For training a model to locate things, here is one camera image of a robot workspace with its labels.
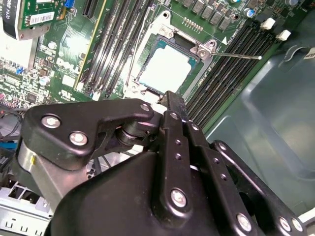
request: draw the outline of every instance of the robotic arm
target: robotic arm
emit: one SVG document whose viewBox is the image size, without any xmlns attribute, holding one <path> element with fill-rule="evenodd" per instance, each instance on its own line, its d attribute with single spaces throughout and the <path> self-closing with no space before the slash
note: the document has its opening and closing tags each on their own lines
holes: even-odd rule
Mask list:
<svg viewBox="0 0 315 236">
<path fill-rule="evenodd" d="M 92 158 L 144 152 L 88 180 Z M 56 104 L 25 115 L 18 179 L 55 212 L 45 235 L 306 235 L 224 142 L 208 144 L 182 98 Z"/>
</svg>

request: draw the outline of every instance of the blue connector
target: blue connector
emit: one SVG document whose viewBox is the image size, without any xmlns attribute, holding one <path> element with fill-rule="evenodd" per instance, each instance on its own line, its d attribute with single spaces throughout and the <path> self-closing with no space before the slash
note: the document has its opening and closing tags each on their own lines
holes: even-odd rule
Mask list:
<svg viewBox="0 0 315 236">
<path fill-rule="evenodd" d="M 23 70 L 24 70 L 24 68 L 21 66 L 21 67 L 18 67 L 17 69 L 16 69 L 16 71 L 15 71 L 15 73 L 17 74 L 17 75 L 20 75 L 22 72 L 23 72 Z"/>
<path fill-rule="evenodd" d="M 74 0 L 66 0 L 64 6 L 66 8 L 72 8 L 74 5 Z"/>
</svg>

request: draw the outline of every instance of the bolt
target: bolt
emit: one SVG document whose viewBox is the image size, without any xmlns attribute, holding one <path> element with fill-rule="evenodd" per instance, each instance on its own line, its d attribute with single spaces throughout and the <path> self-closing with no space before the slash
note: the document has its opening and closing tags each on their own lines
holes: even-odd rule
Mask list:
<svg viewBox="0 0 315 236">
<path fill-rule="evenodd" d="M 247 232 L 250 232 L 252 230 L 252 225 L 245 215 L 238 213 L 237 221 L 238 223 L 240 223 L 240 226 L 243 228 L 243 230 Z"/>
<path fill-rule="evenodd" d="M 187 199 L 185 195 L 183 194 L 183 192 L 177 189 L 172 190 L 171 198 L 172 198 L 173 203 L 178 207 L 184 207 L 187 204 Z"/>
<path fill-rule="evenodd" d="M 81 132 L 73 132 L 70 134 L 70 141 L 77 146 L 83 146 L 87 144 L 88 138 Z"/>
<path fill-rule="evenodd" d="M 191 125 L 192 125 L 192 128 L 193 128 L 194 130 L 199 130 L 199 128 L 198 128 L 197 125 L 195 125 L 195 124 L 191 124 Z"/>
<path fill-rule="evenodd" d="M 60 120 L 53 116 L 46 116 L 43 119 L 41 119 L 41 123 L 50 129 L 55 129 L 60 126 Z"/>
<path fill-rule="evenodd" d="M 206 52 L 205 52 L 205 51 L 201 51 L 201 52 L 200 52 L 200 57 L 201 57 L 201 58 L 203 58 L 205 55 L 206 55 Z"/>
<path fill-rule="evenodd" d="M 171 113 L 171 117 L 174 119 L 178 119 L 177 115 L 175 113 Z"/>
<path fill-rule="evenodd" d="M 226 146 L 225 146 L 224 144 L 219 143 L 219 146 L 220 146 L 220 148 L 221 148 L 222 150 L 226 150 Z"/>
<path fill-rule="evenodd" d="M 300 232 L 303 231 L 302 225 L 301 225 L 300 222 L 298 222 L 296 219 L 292 219 L 292 223 L 293 223 L 294 227 L 295 227 L 298 231 L 300 231 Z"/>
<path fill-rule="evenodd" d="M 141 106 L 140 106 L 143 110 L 145 110 L 146 112 L 148 112 L 149 110 L 150 110 L 150 108 L 148 107 L 148 105 L 147 104 L 141 104 Z"/>
<path fill-rule="evenodd" d="M 280 217 L 280 218 L 279 218 L 279 221 L 280 221 L 281 226 L 282 226 L 286 231 L 288 231 L 288 232 L 291 231 L 291 227 L 290 227 L 290 225 L 289 225 L 289 223 L 287 222 L 286 219 Z"/>
</svg>

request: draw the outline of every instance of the barcode label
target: barcode label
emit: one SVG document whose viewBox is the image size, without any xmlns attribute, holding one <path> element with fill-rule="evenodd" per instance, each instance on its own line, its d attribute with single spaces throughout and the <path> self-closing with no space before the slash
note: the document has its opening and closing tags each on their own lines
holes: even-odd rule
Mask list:
<svg viewBox="0 0 315 236">
<path fill-rule="evenodd" d="M 30 25 L 51 21 L 54 19 L 55 12 L 42 13 L 37 15 L 32 15 L 30 19 Z"/>
</svg>

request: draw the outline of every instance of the motherboard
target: motherboard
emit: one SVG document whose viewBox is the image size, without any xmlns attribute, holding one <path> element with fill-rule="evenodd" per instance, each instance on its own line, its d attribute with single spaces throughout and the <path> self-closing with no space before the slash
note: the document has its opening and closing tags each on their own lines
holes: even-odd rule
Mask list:
<svg viewBox="0 0 315 236">
<path fill-rule="evenodd" d="M 11 4 L 18 6 L 14 14 Z M 170 90 L 206 130 L 311 4 L 0 0 L 0 103 L 12 109 L 120 98 L 155 103 Z"/>
</svg>

